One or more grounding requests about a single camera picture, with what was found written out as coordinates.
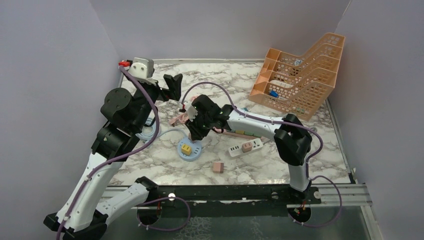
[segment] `basket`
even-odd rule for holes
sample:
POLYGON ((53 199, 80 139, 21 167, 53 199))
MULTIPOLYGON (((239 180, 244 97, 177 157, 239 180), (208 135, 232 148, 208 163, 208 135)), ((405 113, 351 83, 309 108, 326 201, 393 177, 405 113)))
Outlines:
POLYGON ((248 99, 309 121, 336 86, 344 43, 326 33, 302 56, 270 48, 248 99))
POLYGON ((308 51, 303 55, 296 56, 287 52, 270 48, 266 54, 266 58, 279 61, 292 66, 298 66, 307 62, 310 57, 315 58, 319 55, 325 55, 332 58, 340 59, 343 46, 345 45, 345 37, 334 33, 326 33, 322 36, 308 51))

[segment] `gray wall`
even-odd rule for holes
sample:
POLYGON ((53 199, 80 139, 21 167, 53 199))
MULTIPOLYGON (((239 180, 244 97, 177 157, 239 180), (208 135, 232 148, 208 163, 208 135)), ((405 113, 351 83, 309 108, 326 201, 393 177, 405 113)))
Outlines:
POLYGON ((302 54, 336 29, 350 0, 91 0, 122 58, 302 54))
POLYGON ((88 0, 0 1, 0 239, 54 239, 118 60, 88 0))
POLYGON ((424 235, 424 1, 353 0, 330 96, 384 239, 424 235))

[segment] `yellow plug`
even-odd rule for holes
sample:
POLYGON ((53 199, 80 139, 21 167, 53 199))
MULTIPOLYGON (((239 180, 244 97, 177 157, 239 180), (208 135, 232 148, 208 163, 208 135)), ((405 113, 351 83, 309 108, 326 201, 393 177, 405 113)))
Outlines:
POLYGON ((187 144, 183 144, 181 146, 181 152, 187 156, 189 156, 190 154, 192 154, 192 148, 187 145, 187 144))

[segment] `marble surface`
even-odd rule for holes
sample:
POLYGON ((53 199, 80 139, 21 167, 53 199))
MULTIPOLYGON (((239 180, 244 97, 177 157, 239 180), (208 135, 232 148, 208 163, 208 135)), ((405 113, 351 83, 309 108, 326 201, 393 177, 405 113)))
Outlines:
MULTIPOLYGON (((282 113, 248 100, 262 63, 177 63, 156 64, 154 79, 165 87, 163 74, 183 74, 182 92, 193 84, 210 81, 224 86, 236 106, 246 107, 250 112, 265 116, 278 117, 282 113)), ((122 87, 131 93, 135 87, 126 79, 122 87)), ((200 85, 187 96, 208 94, 219 106, 229 103, 225 94, 212 85, 200 85)), ((156 102, 159 110, 161 130, 172 128, 168 121, 178 114, 175 101, 156 102)), ((327 106, 324 104, 309 122, 307 127, 317 128, 324 141, 323 150, 310 160, 310 176, 324 175, 337 183, 349 183, 349 177, 343 161, 339 143, 327 106)), ((188 134, 188 129, 179 124, 188 134)), ((202 154, 193 162, 183 161, 177 154, 177 144, 183 137, 178 131, 169 132, 157 139, 150 147, 130 156, 122 168, 112 178, 111 185, 131 185, 142 176, 146 176, 160 185, 224 185, 224 184, 286 184, 290 182, 288 165, 283 162, 273 141, 264 144, 262 150, 239 157, 230 158, 228 147, 246 142, 246 138, 218 135, 210 132, 202 140, 202 154), (224 163, 223 173, 213 173, 212 163, 224 163)), ((311 153, 319 147, 314 136, 311 153)), ((317 179, 314 183, 325 183, 317 179)))

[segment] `white power strip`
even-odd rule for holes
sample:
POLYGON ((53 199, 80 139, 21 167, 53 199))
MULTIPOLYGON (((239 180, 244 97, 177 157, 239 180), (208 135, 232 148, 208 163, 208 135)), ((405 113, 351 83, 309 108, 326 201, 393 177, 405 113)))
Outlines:
POLYGON ((237 157, 244 156, 246 154, 254 153, 254 152, 258 151, 259 149, 261 149, 263 146, 264 146, 264 144, 262 143, 261 139, 255 138, 255 139, 252 139, 250 141, 244 142, 242 144, 229 147, 228 152, 229 152, 229 155, 232 158, 237 158, 237 157), (250 151, 243 152, 243 150, 242 150, 243 144, 247 144, 247 143, 251 143, 252 148, 251 148, 250 151))

